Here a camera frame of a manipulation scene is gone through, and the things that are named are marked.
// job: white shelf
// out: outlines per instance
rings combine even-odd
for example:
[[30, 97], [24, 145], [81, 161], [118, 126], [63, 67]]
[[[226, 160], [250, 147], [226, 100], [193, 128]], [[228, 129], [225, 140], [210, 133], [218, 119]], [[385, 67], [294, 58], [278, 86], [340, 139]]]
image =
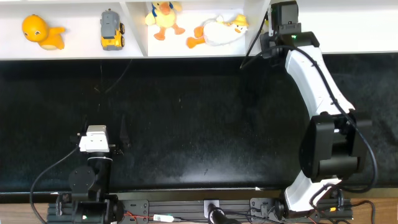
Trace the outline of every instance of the white shelf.
[[[134, 58], [142, 57], [141, 50], [126, 26], [125, 47], [120, 51], [105, 51], [101, 47], [101, 13], [106, 9], [119, 13], [127, 22], [119, 3], [97, 4], [34, 4], [0, 7], [0, 59], [73, 59], [73, 58]], [[28, 41], [22, 33], [22, 21], [36, 14], [52, 26], [62, 26], [65, 48], [44, 50], [37, 43]]]
[[[153, 36], [159, 28], [145, 25], [151, 10], [146, 0], [0, 0], [0, 60], [243, 56], [270, 0], [180, 2], [183, 11], [177, 13], [177, 24], [185, 33], [175, 35], [168, 29], [166, 40], [159, 41]], [[298, 0], [298, 6], [302, 30], [314, 32], [326, 54], [398, 52], [397, 0]], [[126, 45], [120, 51], [105, 51], [100, 44], [101, 13], [108, 8], [116, 11], [126, 26]], [[50, 26], [67, 29], [62, 34], [63, 50], [46, 51], [25, 39], [21, 25], [30, 14], [43, 17]], [[244, 14], [250, 25], [244, 38], [221, 47], [186, 46], [194, 28], [205, 20], [222, 15], [230, 21], [237, 14]], [[251, 55], [260, 50], [257, 42]]]

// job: wooden floor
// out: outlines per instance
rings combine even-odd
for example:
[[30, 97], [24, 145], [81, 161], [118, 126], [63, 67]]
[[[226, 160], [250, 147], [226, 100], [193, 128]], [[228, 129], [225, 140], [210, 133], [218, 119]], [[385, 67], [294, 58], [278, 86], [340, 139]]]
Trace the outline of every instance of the wooden floor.
[[[363, 198], [354, 198], [352, 203], [358, 203]], [[372, 201], [376, 207], [377, 224], [396, 224], [398, 223], [398, 198], [367, 198]], [[47, 204], [35, 205], [39, 213], [45, 218], [47, 216]], [[354, 220], [349, 221], [352, 224], [365, 224], [371, 222], [371, 206], [364, 204], [360, 207], [354, 207]], [[39, 220], [33, 214], [29, 204], [0, 204], [0, 224], [40, 224]]]

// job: white label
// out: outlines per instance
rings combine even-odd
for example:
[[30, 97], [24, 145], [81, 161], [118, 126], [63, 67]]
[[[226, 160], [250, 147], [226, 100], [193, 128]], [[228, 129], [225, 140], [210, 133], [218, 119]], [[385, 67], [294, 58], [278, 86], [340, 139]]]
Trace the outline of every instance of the white label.
[[154, 215], [154, 221], [160, 221], [160, 222], [173, 222], [174, 217], [170, 215]]

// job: toy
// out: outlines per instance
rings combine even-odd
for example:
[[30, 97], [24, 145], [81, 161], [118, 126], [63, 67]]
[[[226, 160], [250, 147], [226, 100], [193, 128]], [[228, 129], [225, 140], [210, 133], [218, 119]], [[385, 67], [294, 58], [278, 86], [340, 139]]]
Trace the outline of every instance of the toy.
[[61, 37], [65, 28], [49, 28], [47, 23], [39, 16], [26, 17], [22, 23], [22, 31], [27, 40], [37, 42], [45, 50], [62, 50], [65, 47]]
[[124, 24], [120, 22], [119, 14], [111, 9], [102, 13], [101, 45], [104, 50], [121, 50], [124, 47]]
[[248, 26], [244, 15], [238, 15], [231, 23], [224, 22], [222, 16], [217, 19], [209, 19], [203, 26], [195, 28], [196, 38], [189, 37], [187, 46], [192, 49], [196, 45], [204, 43], [210, 46], [229, 44], [243, 37], [248, 31]]
[[154, 35], [156, 39], [164, 40], [166, 29], [170, 27], [174, 29], [176, 35], [185, 32], [185, 29], [175, 23], [177, 15], [173, 9], [180, 12], [182, 6], [178, 2], [152, 2], [152, 11], [145, 18], [145, 23], [148, 26], [156, 24], [160, 27], [160, 32]]

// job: blue vest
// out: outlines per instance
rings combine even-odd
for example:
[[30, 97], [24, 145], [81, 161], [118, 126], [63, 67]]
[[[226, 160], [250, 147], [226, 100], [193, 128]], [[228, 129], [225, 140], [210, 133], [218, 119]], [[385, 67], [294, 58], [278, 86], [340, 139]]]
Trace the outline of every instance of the blue vest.
[[[170, 5], [169, 5], [170, 8], [173, 9], [174, 8], [173, 4], [171, 2], [169, 2], [169, 3], [170, 3]], [[155, 9], [156, 9], [156, 7], [154, 6], [154, 3], [152, 3], [152, 15], [154, 15], [154, 17], [157, 17]]]

